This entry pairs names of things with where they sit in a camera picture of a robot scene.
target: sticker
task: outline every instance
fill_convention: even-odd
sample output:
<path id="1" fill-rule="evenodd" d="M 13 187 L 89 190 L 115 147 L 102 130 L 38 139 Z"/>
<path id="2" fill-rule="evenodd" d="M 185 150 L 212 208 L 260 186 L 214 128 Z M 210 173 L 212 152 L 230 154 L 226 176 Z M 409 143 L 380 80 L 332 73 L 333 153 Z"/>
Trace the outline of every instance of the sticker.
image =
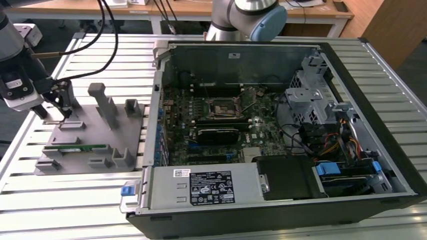
<path id="1" fill-rule="evenodd" d="M 6 82 L 5 86 L 7 89 L 17 88 L 17 87 L 22 86 L 22 81 L 19 79 L 15 79 L 13 81 Z"/>
<path id="2" fill-rule="evenodd" d="M 148 14 L 148 11 L 127 11 L 130 14 Z"/>
<path id="3" fill-rule="evenodd" d="M 190 205 L 234 203 L 230 171 L 193 172 L 189 174 Z"/>
<path id="4" fill-rule="evenodd" d="M 189 177 L 190 169 L 173 169 L 173 178 Z"/>
<path id="5" fill-rule="evenodd" d="M 228 59 L 238 59 L 240 53 L 228 53 Z"/>
<path id="6" fill-rule="evenodd" d="M 63 149 L 58 149 L 58 151 L 61 153 L 74 153 L 74 152 L 81 152 L 81 149 L 78 149 L 78 148 L 63 148 Z"/>

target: white box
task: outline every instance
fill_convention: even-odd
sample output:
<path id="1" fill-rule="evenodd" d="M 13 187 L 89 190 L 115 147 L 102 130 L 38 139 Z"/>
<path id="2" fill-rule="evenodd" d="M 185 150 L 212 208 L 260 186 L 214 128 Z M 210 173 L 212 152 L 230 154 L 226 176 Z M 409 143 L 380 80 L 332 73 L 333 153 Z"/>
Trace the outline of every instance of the white box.
<path id="1" fill-rule="evenodd" d="M 134 5 L 146 5 L 149 0 L 126 0 L 126 2 L 129 4 L 134 4 Z"/>
<path id="2" fill-rule="evenodd" d="M 105 0 L 105 2 L 110 9 L 125 9 L 127 7 L 127 0 Z"/>

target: table leg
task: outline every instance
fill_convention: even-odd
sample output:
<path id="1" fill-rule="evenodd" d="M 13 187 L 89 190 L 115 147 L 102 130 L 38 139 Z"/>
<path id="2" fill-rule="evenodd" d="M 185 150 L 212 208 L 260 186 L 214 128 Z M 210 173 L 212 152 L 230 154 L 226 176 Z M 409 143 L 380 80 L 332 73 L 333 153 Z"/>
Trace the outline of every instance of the table leg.
<path id="1" fill-rule="evenodd" d="M 328 38 L 338 38 L 345 27 L 348 19 L 346 18 L 336 18 L 334 24 L 328 31 L 326 37 Z"/>
<path id="2" fill-rule="evenodd" d="M 161 35 L 161 16 L 149 16 L 149 21 L 150 21 L 150 27 L 152 27 L 152 34 L 154 35 Z"/>

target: aluminum table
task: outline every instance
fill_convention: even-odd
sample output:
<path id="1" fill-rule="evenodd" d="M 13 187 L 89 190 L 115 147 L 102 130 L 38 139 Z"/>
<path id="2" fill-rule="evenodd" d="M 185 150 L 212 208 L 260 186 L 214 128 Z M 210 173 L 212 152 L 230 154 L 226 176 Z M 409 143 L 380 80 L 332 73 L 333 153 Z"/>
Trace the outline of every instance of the aluminum table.
<path id="1" fill-rule="evenodd" d="M 67 51 L 94 37 L 71 39 Z M 102 82 L 105 94 L 115 104 L 136 98 L 149 104 L 154 68 L 152 46 L 156 40 L 201 40 L 197 35 L 127 34 L 118 38 L 118 51 L 109 68 L 97 75 L 73 80 L 79 104 L 93 104 L 90 83 Z M 369 44 L 357 39 L 281 37 L 281 42 L 328 42 L 340 57 L 380 118 L 427 180 L 427 109 L 393 73 Z M 114 37 L 103 34 L 97 43 L 74 55 L 62 56 L 53 77 L 97 70 L 113 51 Z M 341 98 L 348 99 L 337 87 Z M 144 110 L 144 126 L 148 122 Z M 33 175 L 34 163 L 49 139 L 53 124 L 33 113 L 22 123 L 0 162 L 0 239 L 146 239 L 119 213 L 119 188 L 141 173 L 144 134 L 141 130 L 136 171 L 107 174 Z M 354 224 L 248 232 L 189 239 L 278 240 L 278 239 L 427 239 L 427 202 L 405 209 L 389 210 Z"/>

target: white label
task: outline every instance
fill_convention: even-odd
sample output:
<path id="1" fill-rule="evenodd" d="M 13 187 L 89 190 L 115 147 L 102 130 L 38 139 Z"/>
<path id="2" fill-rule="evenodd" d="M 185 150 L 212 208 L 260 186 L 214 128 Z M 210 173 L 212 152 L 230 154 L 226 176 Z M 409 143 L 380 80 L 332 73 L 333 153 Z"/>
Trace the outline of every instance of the white label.
<path id="1" fill-rule="evenodd" d="M 62 153 L 81 152 L 78 148 L 59 149 L 58 151 Z"/>
<path id="2" fill-rule="evenodd" d="M 22 86 L 22 81 L 19 79 L 15 79 L 13 81 L 6 82 L 5 86 L 7 89 L 17 88 L 17 87 Z"/>
<path id="3" fill-rule="evenodd" d="M 233 198 L 233 194 L 224 194 L 224 195 L 220 195 L 218 198 L 221 199 L 232 199 Z"/>
<path id="4" fill-rule="evenodd" d="M 189 177 L 190 169 L 173 169 L 173 178 Z"/>
<path id="5" fill-rule="evenodd" d="M 148 11 L 127 11 L 130 14 L 148 14 Z"/>
<path id="6" fill-rule="evenodd" d="M 229 59 L 238 59 L 240 58 L 240 53 L 228 53 L 228 58 Z"/>

